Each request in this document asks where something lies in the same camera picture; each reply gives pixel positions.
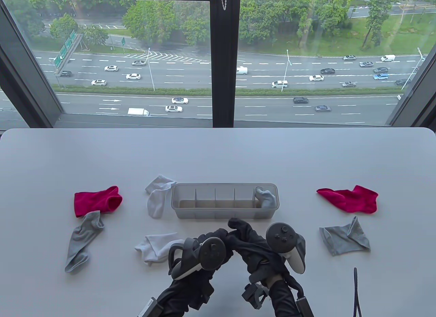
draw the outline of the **white truck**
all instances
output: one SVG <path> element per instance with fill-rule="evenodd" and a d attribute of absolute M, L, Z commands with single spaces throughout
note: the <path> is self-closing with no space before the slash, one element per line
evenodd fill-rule
<path fill-rule="evenodd" d="M 380 58 L 381 61 L 394 61 L 395 55 L 394 54 L 387 54 Z"/>

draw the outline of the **blue car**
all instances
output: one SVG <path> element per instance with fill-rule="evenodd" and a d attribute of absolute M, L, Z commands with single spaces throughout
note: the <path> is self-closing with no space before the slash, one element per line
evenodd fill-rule
<path fill-rule="evenodd" d="M 387 80 L 389 78 L 389 74 L 375 74 L 375 80 Z"/>

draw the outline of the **highway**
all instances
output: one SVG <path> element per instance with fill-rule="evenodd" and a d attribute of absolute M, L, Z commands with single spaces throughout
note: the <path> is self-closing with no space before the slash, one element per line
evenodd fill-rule
<path fill-rule="evenodd" d="M 168 96 L 109 95 L 57 93 L 66 113 L 128 116 L 129 108 L 143 108 L 150 117 L 212 118 L 210 97 L 189 97 L 189 103 L 181 105 L 183 112 L 165 112 L 171 105 Z M 309 103 L 296 105 L 292 98 L 246 98 L 235 102 L 235 120 L 306 122 L 349 125 L 384 125 L 398 104 L 395 95 L 356 95 L 332 97 L 308 97 Z M 0 108 L 12 108 L 11 102 L 0 92 Z M 329 105 L 331 112 L 315 112 L 316 105 Z M 0 112 L 5 119 L 9 112 Z"/>
<path fill-rule="evenodd" d="M 56 83 L 53 76 L 55 66 L 49 58 L 56 56 L 55 52 L 35 51 L 35 57 L 50 83 Z M 71 71 L 72 77 L 60 77 L 61 85 L 91 86 L 91 81 L 104 79 L 108 87 L 152 87 L 153 76 L 156 88 L 210 88 L 211 64 L 210 56 L 200 56 L 188 52 L 174 55 L 168 52 L 151 52 L 149 66 L 132 66 L 137 59 L 145 60 L 147 54 L 83 54 L 74 53 L 64 70 Z M 358 57 L 355 61 L 343 61 L 340 57 L 291 57 L 286 79 L 290 89 L 323 89 L 341 88 L 346 81 L 357 82 L 358 88 L 395 87 L 394 82 L 401 78 L 408 78 L 420 56 L 397 56 L 395 61 L 381 62 L 380 57 Z M 360 61 L 372 61 L 371 68 L 359 67 Z M 238 53 L 238 65 L 248 68 L 247 75 L 237 75 L 237 88 L 271 88 L 271 82 L 282 80 L 285 74 L 287 58 L 271 54 Z M 104 67 L 117 65 L 118 72 L 105 72 Z M 389 68 L 389 79 L 374 80 L 372 69 L 385 66 Z M 322 68 L 331 67 L 336 70 L 335 75 L 325 75 L 324 81 L 310 82 L 309 76 L 319 74 Z M 140 80 L 126 80 L 126 74 L 141 74 Z"/>

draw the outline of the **green road sign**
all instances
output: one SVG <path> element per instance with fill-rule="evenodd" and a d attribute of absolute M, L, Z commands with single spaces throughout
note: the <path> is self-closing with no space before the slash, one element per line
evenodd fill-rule
<path fill-rule="evenodd" d="M 72 45 L 71 39 L 68 38 L 68 39 L 65 41 L 65 48 L 69 49 L 71 45 Z"/>
<path fill-rule="evenodd" d="M 61 64 L 61 57 L 56 56 L 56 58 L 54 59 L 54 64 L 56 65 L 56 67 L 59 67 L 59 65 Z"/>
<path fill-rule="evenodd" d="M 65 56 L 67 55 L 67 48 L 65 48 L 65 46 L 62 47 L 60 54 L 61 54 L 61 59 L 64 59 Z"/>

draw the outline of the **gray sock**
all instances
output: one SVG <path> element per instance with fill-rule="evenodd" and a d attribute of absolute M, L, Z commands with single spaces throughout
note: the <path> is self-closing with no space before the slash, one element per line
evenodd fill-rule
<path fill-rule="evenodd" d="M 320 227 L 321 238 L 332 256 L 342 255 L 352 251 L 370 251 L 369 240 L 366 238 L 357 217 L 345 226 Z"/>
<path fill-rule="evenodd" d="M 100 234 L 103 228 L 99 210 L 89 212 L 83 217 L 82 224 L 76 227 L 71 235 L 65 272 L 72 272 L 88 260 L 86 246 Z"/>

